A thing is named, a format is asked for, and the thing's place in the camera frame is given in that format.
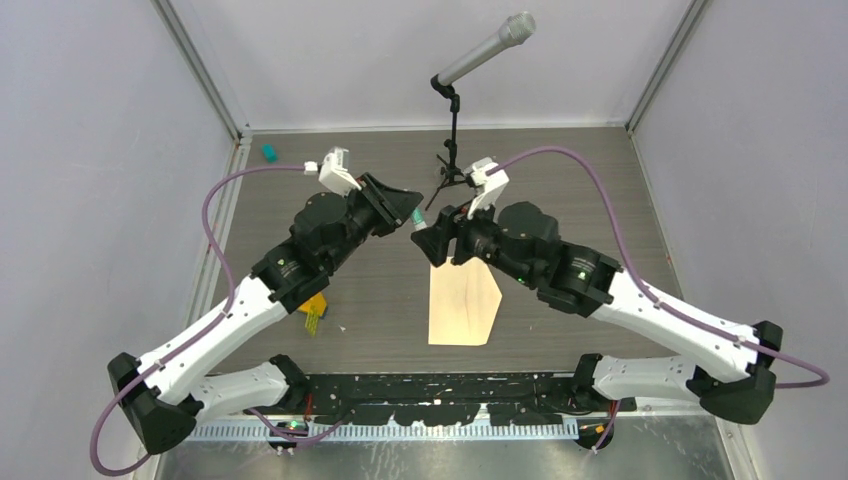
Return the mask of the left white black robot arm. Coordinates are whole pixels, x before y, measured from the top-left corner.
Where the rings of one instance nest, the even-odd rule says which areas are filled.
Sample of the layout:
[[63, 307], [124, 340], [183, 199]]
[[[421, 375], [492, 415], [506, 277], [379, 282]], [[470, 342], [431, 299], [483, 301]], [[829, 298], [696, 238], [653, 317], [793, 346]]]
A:
[[305, 380], [287, 357], [220, 376], [210, 371], [248, 339], [296, 311], [370, 236], [402, 226], [421, 193], [389, 187], [365, 173], [350, 188], [312, 195], [293, 218], [290, 235], [270, 249], [233, 293], [160, 347], [107, 365], [115, 393], [147, 453], [179, 445], [200, 423], [254, 406], [298, 412]]

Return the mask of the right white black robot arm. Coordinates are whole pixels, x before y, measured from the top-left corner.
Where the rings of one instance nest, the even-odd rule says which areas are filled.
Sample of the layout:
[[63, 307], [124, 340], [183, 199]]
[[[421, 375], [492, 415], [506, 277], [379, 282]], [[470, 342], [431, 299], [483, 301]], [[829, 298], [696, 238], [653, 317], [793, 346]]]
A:
[[671, 357], [643, 359], [582, 355], [570, 392], [584, 410], [630, 397], [666, 398], [754, 425], [772, 404], [773, 359], [742, 344], [779, 350], [780, 326], [736, 324], [663, 292], [647, 297], [618, 261], [562, 240], [558, 221], [530, 202], [473, 217], [448, 206], [411, 240], [435, 267], [479, 259], [535, 291], [554, 310], [626, 328], [673, 350]]

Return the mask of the green white glue stick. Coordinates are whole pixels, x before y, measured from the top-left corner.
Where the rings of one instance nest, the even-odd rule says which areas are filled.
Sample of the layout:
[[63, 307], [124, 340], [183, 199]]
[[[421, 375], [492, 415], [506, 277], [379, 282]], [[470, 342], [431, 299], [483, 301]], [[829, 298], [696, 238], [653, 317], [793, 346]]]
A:
[[428, 227], [420, 209], [416, 208], [411, 214], [411, 221], [415, 231], [421, 231]]

